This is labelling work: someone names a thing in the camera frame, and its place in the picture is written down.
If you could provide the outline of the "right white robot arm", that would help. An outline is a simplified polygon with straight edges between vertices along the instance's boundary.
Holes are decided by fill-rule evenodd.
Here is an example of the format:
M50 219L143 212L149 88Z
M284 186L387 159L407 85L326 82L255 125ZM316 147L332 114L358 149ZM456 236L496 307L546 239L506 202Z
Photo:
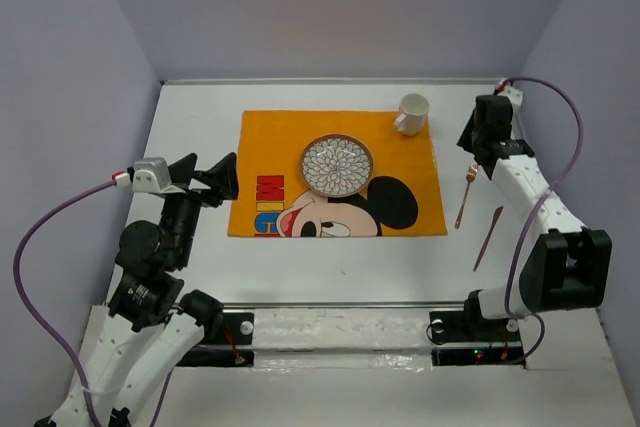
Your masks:
M588 228L541 173L533 149L512 136L514 108L502 95L480 95L458 141L510 202L524 224L504 285L473 291L460 315L462 331L482 339L498 320L591 309L604 300L612 240Z

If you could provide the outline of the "yellow cartoon cloth napkin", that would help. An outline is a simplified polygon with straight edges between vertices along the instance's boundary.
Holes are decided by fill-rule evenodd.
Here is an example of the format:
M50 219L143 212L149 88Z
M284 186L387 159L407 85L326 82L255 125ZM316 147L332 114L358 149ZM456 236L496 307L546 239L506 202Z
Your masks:
M391 111L247 111L238 152L233 237L441 236L447 227L429 130L406 137ZM311 191L300 157L314 139L345 134L372 154L373 176L358 194Z

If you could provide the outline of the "white ceramic mug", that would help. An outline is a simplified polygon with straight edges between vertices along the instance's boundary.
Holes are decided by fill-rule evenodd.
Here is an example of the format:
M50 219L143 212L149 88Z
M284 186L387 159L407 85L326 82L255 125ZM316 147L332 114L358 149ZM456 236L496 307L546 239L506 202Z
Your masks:
M399 103L394 128L402 135L413 137L425 126L430 111L426 97L420 94L405 95Z

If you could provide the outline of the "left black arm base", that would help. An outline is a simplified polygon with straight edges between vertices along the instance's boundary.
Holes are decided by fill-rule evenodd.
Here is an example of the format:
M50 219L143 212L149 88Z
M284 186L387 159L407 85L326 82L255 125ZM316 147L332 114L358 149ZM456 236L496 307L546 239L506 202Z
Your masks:
M225 312L221 325L205 334L178 362L178 367L252 367L254 313Z

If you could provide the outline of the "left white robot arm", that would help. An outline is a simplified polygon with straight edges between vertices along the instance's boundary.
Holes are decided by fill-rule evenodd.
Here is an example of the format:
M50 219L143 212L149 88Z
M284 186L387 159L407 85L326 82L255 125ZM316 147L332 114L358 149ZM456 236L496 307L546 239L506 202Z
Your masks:
M40 426L132 426L149 397L165 389L179 361L215 339L223 305L200 291L184 293L174 272L189 261L199 214L238 197L237 156L207 170L190 153L169 164L145 158L97 189L131 188L162 198L160 219L130 223L118 241L121 278L86 363L72 359L77 380L62 405Z

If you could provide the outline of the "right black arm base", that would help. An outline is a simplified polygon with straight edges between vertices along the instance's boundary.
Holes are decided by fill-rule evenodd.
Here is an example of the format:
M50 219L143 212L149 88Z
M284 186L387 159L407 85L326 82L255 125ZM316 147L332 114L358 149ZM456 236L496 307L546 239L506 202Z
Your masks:
M425 334L434 367L526 364L519 324L514 319L484 319L476 301L459 309L429 313Z

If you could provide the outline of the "floral patterned plate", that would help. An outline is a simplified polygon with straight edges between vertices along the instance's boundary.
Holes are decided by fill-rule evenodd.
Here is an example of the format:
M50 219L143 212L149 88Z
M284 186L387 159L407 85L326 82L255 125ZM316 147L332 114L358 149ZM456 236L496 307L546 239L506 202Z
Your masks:
M324 197L344 198L360 193L373 176L374 161L368 147L345 134L312 140L300 157L306 186Z

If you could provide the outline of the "copper fork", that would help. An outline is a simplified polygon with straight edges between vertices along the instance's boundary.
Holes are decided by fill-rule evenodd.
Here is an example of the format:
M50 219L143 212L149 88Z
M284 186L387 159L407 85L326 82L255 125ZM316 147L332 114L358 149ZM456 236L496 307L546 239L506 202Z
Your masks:
M469 166L469 168L468 168L468 170L466 172L466 175L465 175L465 182L466 182L465 190L464 190L463 197L462 197L462 200L461 200L461 204L460 204L460 207L459 207L459 210L458 210L458 214L457 214L456 219L455 219L455 223L454 223L454 228L455 229L459 229L460 226L461 226L462 219L463 219L463 216L464 216L465 206L466 206L467 199L468 199L468 196L469 196L469 191L470 191L472 183L476 179L476 176L478 174L478 170L479 170L479 165L477 163L473 163L473 164L471 164Z

